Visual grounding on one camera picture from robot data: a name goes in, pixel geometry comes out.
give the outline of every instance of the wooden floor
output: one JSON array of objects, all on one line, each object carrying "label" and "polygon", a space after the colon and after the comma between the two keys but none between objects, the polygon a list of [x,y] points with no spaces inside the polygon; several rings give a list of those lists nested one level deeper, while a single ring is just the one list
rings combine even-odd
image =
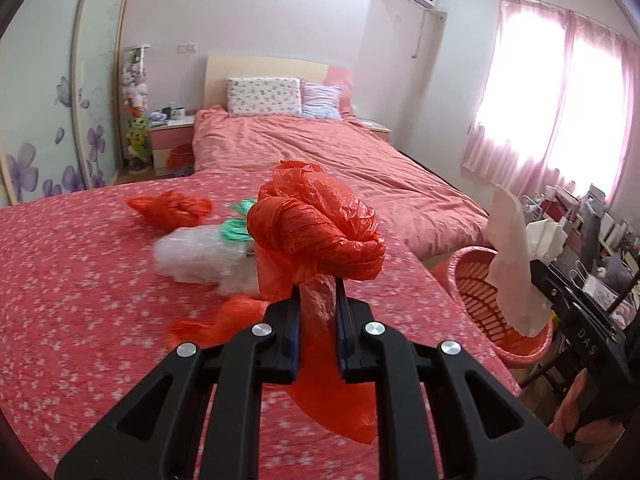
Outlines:
[{"label": "wooden floor", "polygon": [[147,180],[155,180],[161,178],[156,176],[154,168],[149,168],[142,173],[129,173],[127,170],[120,170],[120,174],[116,179],[116,186],[118,184],[132,184],[133,182],[146,182]]}]

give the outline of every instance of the floral pillow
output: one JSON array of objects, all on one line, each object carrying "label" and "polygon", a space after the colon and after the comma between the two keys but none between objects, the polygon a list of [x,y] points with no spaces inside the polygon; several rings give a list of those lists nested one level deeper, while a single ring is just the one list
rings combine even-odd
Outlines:
[{"label": "floral pillow", "polygon": [[302,82],[302,116],[306,119],[341,121],[339,86]]},{"label": "floral pillow", "polygon": [[230,117],[288,115],[300,117],[300,79],[289,77],[231,77],[226,110]]}]

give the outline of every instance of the bed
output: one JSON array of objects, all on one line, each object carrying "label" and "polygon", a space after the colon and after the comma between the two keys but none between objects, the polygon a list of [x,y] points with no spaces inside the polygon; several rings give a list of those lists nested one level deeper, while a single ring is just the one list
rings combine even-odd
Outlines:
[{"label": "bed", "polygon": [[[168,327],[177,319],[210,321],[223,301],[212,286],[155,274],[151,247],[162,232],[125,199],[169,189],[207,196],[214,202],[207,222],[221,223],[234,216],[226,204],[256,196],[270,174],[200,172],[0,210],[0,341],[9,350],[1,357],[0,408],[50,476],[168,352]],[[380,231],[388,247],[382,273],[372,282],[347,282],[348,294],[417,342],[461,342],[517,394],[475,324],[388,228]],[[325,431],[283,391],[263,393],[260,431],[263,479],[378,477],[376,446]]]},{"label": "bed", "polygon": [[[230,118],[229,77],[298,77],[343,88],[343,121],[284,116]],[[324,64],[251,56],[209,56],[205,108],[196,116],[193,150],[201,173],[261,171],[292,158],[316,162],[372,205],[420,260],[484,244],[486,212],[425,171],[351,115],[351,73]]]}]

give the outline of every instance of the pink duvet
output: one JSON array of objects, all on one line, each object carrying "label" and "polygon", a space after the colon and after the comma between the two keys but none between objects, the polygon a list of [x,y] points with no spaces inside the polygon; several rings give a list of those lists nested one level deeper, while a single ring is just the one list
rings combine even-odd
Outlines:
[{"label": "pink duvet", "polygon": [[230,118],[221,107],[198,112],[196,171],[261,171],[283,159],[316,162],[369,205],[421,260],[482,244],[487,214],[437,176],[345,121],[270,116]]}]

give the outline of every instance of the pink cushion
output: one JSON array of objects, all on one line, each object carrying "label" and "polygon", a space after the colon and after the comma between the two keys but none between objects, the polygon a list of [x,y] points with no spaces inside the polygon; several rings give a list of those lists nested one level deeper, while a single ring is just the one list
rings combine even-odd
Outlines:
[{"label": "pink cushion", "polygon": [[324,86],[302,81],[302,117],[341,121],[339,86]]},{"label": "pink cushion", "polygon": [[339,86],[342,89],[340,94],[340,108],[351,110],[351,86],[353,86],[353,72],[347,68],[330,66],[324,81],[325,86]]}]

